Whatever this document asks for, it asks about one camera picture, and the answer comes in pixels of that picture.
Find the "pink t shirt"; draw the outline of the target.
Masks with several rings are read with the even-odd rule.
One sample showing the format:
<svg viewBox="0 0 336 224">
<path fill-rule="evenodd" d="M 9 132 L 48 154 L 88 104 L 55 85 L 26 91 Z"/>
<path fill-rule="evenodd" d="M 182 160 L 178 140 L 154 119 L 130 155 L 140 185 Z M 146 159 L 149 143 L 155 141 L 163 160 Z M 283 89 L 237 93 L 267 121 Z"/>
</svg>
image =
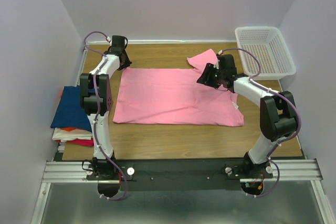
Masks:
<svg viewBox="0 0 336 224">
<path fill-rule="evenodd" d="M 196 82 L 206 64 L 216 61 L 209 49 L 188 58 L 189 69 L 125 69 L 113 122 L 243 126 L 237 94 Z"/>
</svg>

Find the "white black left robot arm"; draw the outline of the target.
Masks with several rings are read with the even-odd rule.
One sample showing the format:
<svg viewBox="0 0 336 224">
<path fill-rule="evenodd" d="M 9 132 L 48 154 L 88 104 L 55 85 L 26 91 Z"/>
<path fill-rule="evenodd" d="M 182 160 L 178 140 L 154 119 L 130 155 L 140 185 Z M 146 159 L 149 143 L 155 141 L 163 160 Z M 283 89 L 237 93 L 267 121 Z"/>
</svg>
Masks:
<svg viewBox="0 0 336 224">
<path fill-rule="evenodd" d="M 132 63 L 126 53 L 128 39 L 120 35 L 105 36 L 109 48 L 100 52 L 90 48 L 88 37 L 83 40 L 84 47 L 101 55 L 98 65 L 89 73 L 82 73 L 79 78 L 80 106 L 88 117 L 94 140 L 92 171 L 104 179 L 112 179 L 116 174 L 125 178 L 114 159 L 109 135 L 109 114 L 113 105 L 110 79 L 114 72 Z"/>
</svg>

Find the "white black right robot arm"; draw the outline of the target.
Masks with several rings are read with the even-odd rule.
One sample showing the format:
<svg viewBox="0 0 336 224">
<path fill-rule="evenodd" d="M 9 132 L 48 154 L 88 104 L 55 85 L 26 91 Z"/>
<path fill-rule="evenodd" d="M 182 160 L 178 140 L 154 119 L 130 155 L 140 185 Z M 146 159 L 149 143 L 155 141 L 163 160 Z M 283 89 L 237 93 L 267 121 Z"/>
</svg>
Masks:
<svg viewBox="0 0 336 224">
<path fill-rule="evenodd" d="M 278 92 L 255 82 L 252 77 L 238 74 L 232 55 L 216 55 L 217 63 L 207 63 L 197 83 L 212 88 L 223 86 L 240 94 L 259 107 L 260 137 L 234 168 L 239 174 L 252 178 L 266 167 L 271 154 L 282 143 L 295 136 L 301 121 L 293 95 Z"/>
</svg>

